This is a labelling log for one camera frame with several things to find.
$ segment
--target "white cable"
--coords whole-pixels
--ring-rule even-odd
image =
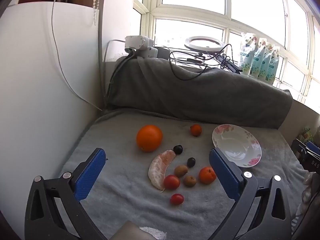
[[[110,41],[107,43],[106,52],[104,53],[103,62],[106,62],[106,56],[107,56],[108,47],[109,47],[109,44],[110,44],[112,41],[119,41],[119,42],[125,43],[125,41],[121,41],[121,40],[110,40]]]
[[[91,106],[94,106],[95,108],[97,108],[98,110],[102,111],[102,109],[100,109],[99,107],[95,106],[93,103],[90,103],[89,101],[85,100],[84,98],[82,98],[80,95],[78,95],[74,90],[73,88],[70,86],[64,72],[63,72],[63,69],[62,69],[62,66],[61,66],[61,62],[60,62],[60,56],[59,56],[59,51],[58,51],[58,46],[57,46],[57,42],[56,42],[56,38],[54,36],[54,31],[53,31],[53,8],[54,8],[54,3],[55,3],[56,0],[53,0],[53,4],[52,4],[52,12],[51,12],[51,30],[52,30],[52,36],[53,36],[53,40],[54,40],[54,44],[56,46],[56,50],[57,50],[57,56],[58,56],[58,62],[59,62],[59,66],[60,66],[60,70],[61,70],[61,73],[63,75],[63,78],[65,80],[65,82],[67,83],[68,87],[70,88],[70,90],[77,96],[79,97],[81,100],[83,100],[84,102],[88,103],[89,105]]]

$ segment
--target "small orange fruit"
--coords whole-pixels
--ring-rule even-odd
[[[213,171],[213,168],[211,167],[204,167],[199,172],[199,180],[203,184],[210,184],[214,182],[214,180],[217,178],[217,175]]]
[[[199,136],[202,133],[202,128],[199,124],[190,126],[190,132],[193,136]]]
[[[152,152],[162,141],[162,131],[155,125],[146,125],[137,133],[137,145],[144,152]]]

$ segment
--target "plate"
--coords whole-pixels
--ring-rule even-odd
[[[219,125],[212,132],[212,142],[238,167],[253,167],[261,159],[259,142],[251,133],[239,126]]]

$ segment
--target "silver bolt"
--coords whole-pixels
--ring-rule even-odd
[[[245,171],[245,172],[243,173],[243,175],[244,175],[246,178],[251,178],[251,177],[252,177],[252,174],[251,174],[251,172],[249,172],[249,171]]]
[[[70,172],[66,172],[66,173],[64,173],[64,174],[62,175],[62,177],[63,177],[64,179],[69,179],[69,178],[71,177],[71,173],[70,173]]]
[[[35,182],[39,182],[39,181],[41,181],[41,176],[36,176],[35,177]]]
[[[276,181],[281,181],[281,177],[279,175],[275,175],[274,178]]]

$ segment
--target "white window frame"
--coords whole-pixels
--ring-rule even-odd
[[[299,92],[299,101],[304,103],[305,98],[308,94],[308,88],[310,86],[311,79],[317,80],[312,76],[313,62],[314,62],[314,53],[315,53],[315,42],[314,42],[314,27],[313,27],[313,14],[311,9],[308,7],[305,0],[295,0],[301,8],[305,11],[307,17],[307,28],[308,28],[308,57],[307,63],[301,62],[298,57],[296,57],[290,51],[290,36],[291,36],[291,27],[290,27],[290,12],[288,9],[288,1],[283,0],[284,2],[284,15],[285,15],[285,46],[279,44],[273,38],[265,35],[259,30],[252,28],[246,24],[238,22],[231,19],[231,0],[226,0],[225,15],[200,9],[193,8],[182,5],[170,5],[162,4],[162,0],[143,0],[143,3],[140,3],[137,0],[134,0],[134,8],[142,14],[141,17],[141,35],[148,36],[149,38],[155,38],[155,23],[156,19],[167,19],[167,20],[180,20],[193,22],[198,24],[204,24],[212,27],[216,27],[223,30],[223,41],[228,43],[229,33],[233,32],[239,34],[241,32],[255,33],[257,37],[265,37],[271,43],[274,43],[276,46],[280,47],[279,55],[283,57],[283,65],[280,73],[280,78],[276,79],[278,82],[277,86],[279,87],[280,83],[284,83],[284,72],[288,61],[292,63],[295,67],[298,68],[304,75],[304,82],[302,89]]]

